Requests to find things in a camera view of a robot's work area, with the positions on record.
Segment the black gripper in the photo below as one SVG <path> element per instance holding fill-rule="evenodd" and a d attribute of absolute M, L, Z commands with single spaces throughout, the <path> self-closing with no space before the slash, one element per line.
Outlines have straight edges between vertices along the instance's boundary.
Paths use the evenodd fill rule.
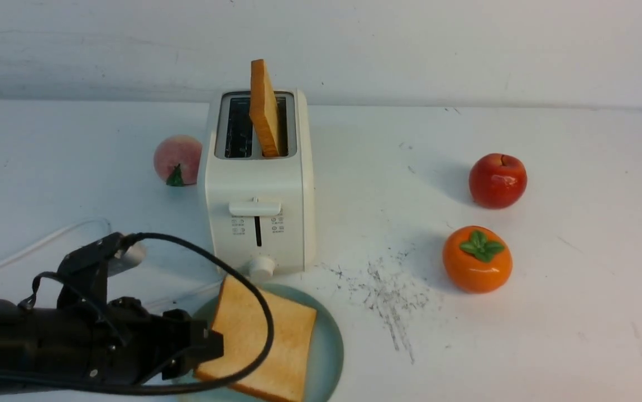
<path fill-rule="evenodd" d="M 171 380 L 224 356 L 223 336 L 183 309 L 155 315 L 134 298 L 107 306 L 113 323 L 87 303 L 17 307 L 16 368 L 50 381 L 141 386 L 162 372 Z M 186 333 L 171 346 L 171 324 Z"/>

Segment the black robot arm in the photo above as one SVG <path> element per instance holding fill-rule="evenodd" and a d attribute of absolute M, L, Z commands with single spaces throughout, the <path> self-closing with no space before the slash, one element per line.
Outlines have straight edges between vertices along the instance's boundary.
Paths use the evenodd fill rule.
<path fill-rule="evenodd" d="M 0 299 L 0 395 L 153 395 L 144 386 L 153 377 L 183 377 L 224 354 L 222 334 L 184 310 L 155 315 L 121 297 L 107 312 L 128 330 L 128 341 L 83 303 L 25 310 Z"/>

